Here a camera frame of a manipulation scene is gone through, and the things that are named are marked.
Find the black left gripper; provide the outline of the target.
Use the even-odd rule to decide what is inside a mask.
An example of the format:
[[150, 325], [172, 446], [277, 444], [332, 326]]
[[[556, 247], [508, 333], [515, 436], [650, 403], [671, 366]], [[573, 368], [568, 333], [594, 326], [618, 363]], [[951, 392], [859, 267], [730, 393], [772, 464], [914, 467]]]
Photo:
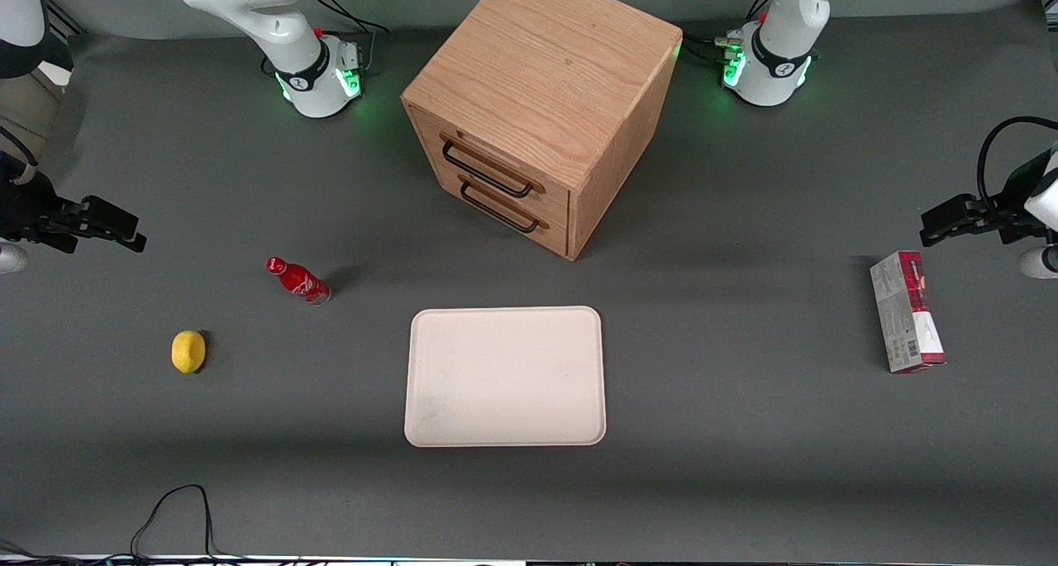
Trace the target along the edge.
[[[1006, 178], [1002, 190], [990, 198], [1005, 245], [1024, 238], [1056, 242], [1057, 152], [1055, 148], [1020, 164]], [[989, 204], [968, 193], [949, 198], [922, 214], [922, 247], [938, 245], [960, 235], [981, 235], [995, 230]]]

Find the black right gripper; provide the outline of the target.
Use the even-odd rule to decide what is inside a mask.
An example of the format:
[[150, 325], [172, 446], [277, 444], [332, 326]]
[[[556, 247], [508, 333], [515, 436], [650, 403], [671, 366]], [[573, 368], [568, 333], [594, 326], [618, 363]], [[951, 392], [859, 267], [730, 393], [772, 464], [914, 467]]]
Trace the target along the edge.
[[[83, 224], [79, 215], [83, 212]], [[75, 253], [78, 238], [99, 239], [133, 253], [143, 253], [146, 235], [136, 232], [139, 218], [101, 197], [87, 196], [83, 203], [58, 196], [44, 174], [21, 159], [1, 152], [1, 237], [11, 242], [26, 240]]]

